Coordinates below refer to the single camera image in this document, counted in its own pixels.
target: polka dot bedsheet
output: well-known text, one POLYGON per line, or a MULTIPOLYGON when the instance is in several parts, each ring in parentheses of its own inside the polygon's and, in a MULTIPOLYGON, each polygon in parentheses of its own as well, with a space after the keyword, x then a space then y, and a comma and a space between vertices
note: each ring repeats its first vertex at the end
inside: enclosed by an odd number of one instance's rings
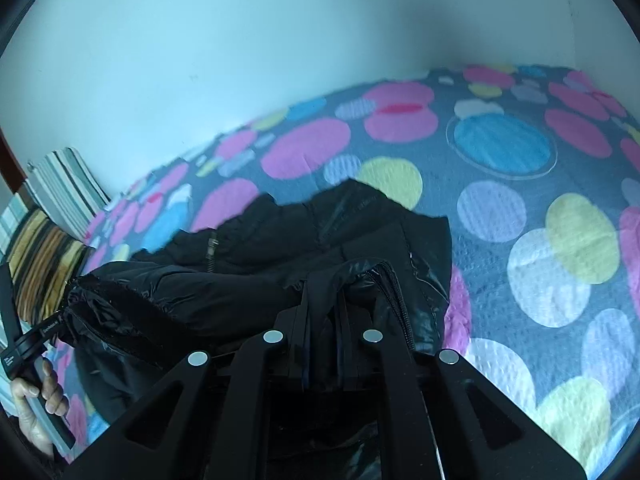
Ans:
MULTIPOLYGON (((284 108, 137 181, 92 222, 86 270, 355 178, 447 216, 445 345, 593 479, 640 417, 640 126, 582 72, 434 70, 284 108)), ((77 455, 106 428, 72 349, 51 357, 77 455)))

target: human hand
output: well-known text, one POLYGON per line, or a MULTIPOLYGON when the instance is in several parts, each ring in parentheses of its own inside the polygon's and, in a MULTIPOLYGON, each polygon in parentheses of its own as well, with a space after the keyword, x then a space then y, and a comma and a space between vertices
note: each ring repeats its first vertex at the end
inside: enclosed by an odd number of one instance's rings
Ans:
MULTIPOLYGON (((42 371, 45 375, 42 381, 42 398, 47 401, 45 409, 48 413, 66 415, 69 411, 69 400, 65 397, 62 386, 58 384, 58 375, 53 371, 51 361, 46 358, 42 360, 42 371)), ((15 409, 18 411, 20 431, 38 450, 53 457, 51 439, 27 402, 27 397, 38 397, 40 391, 33 384, 18 378, 11 381, 11 394, 15 409)))

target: triangular cutout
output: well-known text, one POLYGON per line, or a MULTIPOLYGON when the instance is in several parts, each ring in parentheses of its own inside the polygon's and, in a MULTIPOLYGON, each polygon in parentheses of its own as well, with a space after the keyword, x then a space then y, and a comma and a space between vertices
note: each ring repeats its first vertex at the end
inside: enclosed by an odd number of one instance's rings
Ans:
POLYGON ((466 386, 466 394, 480 423, 489 449, 500 449, 522 437, 516 426, 475 384, 466 386))
POLYGON ((125 437, 130 441, 157 449, 164 438, 169 421, 174 414, 175 407, 182 394, 182 384, 171 384, 157 399, 146 406, 136 419, 129 425, 125 437))

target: black jacket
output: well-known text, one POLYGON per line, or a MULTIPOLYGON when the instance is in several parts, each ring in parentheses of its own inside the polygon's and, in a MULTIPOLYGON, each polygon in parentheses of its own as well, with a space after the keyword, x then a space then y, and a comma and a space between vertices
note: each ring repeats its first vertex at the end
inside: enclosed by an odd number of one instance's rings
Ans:
POLYGON ((307 386, 332 392, 338 292, 369 310, 382 332, 402 332, 410 348, 433 354, 443 336, 450 244, 446 218, 415 214, 353 180, 301 204, 278 206, 263 195, 217 230, 179 232, 157 253, 78 278, 63 338, 76 347, 96 410, 113 422, 188 352, 233 351, 304 294, 307 386))

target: metal zipper pull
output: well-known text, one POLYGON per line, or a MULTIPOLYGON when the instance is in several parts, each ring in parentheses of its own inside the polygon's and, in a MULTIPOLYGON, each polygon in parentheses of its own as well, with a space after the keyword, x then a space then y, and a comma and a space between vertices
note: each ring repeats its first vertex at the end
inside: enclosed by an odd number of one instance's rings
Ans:
POLYGON ((216 234, 212 234, 211 238, 209 238, 209 243, 207 244, 207 272, 213 272, 213 269, 215 268, 216 246, 218 244, 219 242, 216 238, 216 234))

